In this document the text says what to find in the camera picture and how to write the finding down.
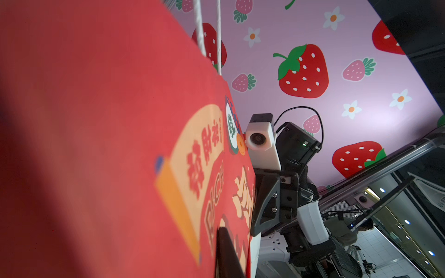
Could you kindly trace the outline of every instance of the pink strawberry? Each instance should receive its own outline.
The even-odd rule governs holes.
[[[245,92],[247,89],[252,90],[253,87],[255,87],[255,76],[249,74],[245,75],[244,73],[241,73],[238,75],[237,78],[235,78],[232,82],[232,88],[237,90],[238,92]]]
[[[349,66],[347,66],[343,71],[343,79],[348,81],[357,82],[363,79],[363,77],[370,76],[374,71],[374,66],[376,62],[374,59],[364,58],[362,60],[353,61]]]
[[[235,8],[233,20],[235,20],[236,23],[243,23],[247,20],[247,14],[253,9],[253,0],[237,0]]]
[[[190,12],[193,10],[192,0],[176,0],[176,7],[178,10],[182,9],[183,12]]]
[[[309,133],[317,133],[320,131],[320,120],[317,115],[310,117],[303,123],[303,128]]]

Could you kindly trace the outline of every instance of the gray cloth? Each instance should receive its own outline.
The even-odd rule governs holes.
[[[358,230],[351,231],[348,228],[354,219],[344,217],[343,220],[339,220],[338,217],[329,218],[324,222],[326,228],[329,229],[331,235],[335,237],[344,246],[350,246],[357,241]]]

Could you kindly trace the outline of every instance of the tiled floor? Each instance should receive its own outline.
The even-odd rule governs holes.
[[[360,232],[358,245],[368,262],[377,265],[372,278],[393,278],[408,275],[410,278],[424,278],[424,276],[408,262],[402,254],[376,229]],[[388,265],[394,259],[399,261]]]

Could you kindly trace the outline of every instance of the white flower illustration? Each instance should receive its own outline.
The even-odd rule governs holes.
[[[249,42],[249,47],[252,47],[254,43],[261,42],[258,36],[259,28],[254,31],[252,28],[249,27],[248,32],[249,33],[247,34],[247,36],[244,37],[244,40]]]
[[[344,20],[344,15],[340,14],[340,7],[337,7],[332,12],[325,12],[324,18],[326,18],[326,21],[323,24],[323,28],[330,26],[335,31],[337,30],[338,23]]]
[[[354,119],[356,113],[361,111],[360,107],[357,107],[357,101],[352,102],[351,104],[343,104],[344,112],[341,114],[342,117],[349,116],[351,120]]]
[[[401,92],[400,94],[393,93],[392,98],[394,100],[389,104],[389,106],[390,107],[397,106],[397,108],[400,110],[402,110],[403,105],[406,102],[410,102],[412,100],[412,98],[408,96],[408,89],[403,90],[403,92]]]

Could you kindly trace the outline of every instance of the ceiling light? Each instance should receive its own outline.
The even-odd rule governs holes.
[[[379,196],[377,196],[377,194],[375,194],[371,188],[366,189],[366,191],[368,191],[368,193],[370,193],[375,199],[380,200]]]

